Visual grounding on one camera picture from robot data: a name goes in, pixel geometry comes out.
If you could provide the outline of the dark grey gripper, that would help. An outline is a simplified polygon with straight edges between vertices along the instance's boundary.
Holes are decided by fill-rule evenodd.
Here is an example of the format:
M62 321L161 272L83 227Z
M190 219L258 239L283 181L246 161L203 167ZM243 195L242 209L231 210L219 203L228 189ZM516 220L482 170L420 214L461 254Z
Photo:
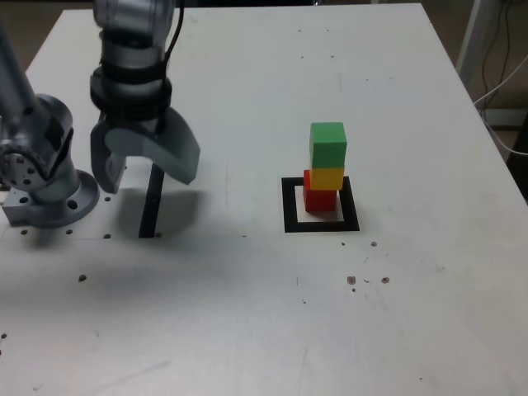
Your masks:
M200 146L185 119L173 109L151 120L106 115L92 129L90 139L92 173L107 193L118 191L127 157L148 158L185 185L196 178Z

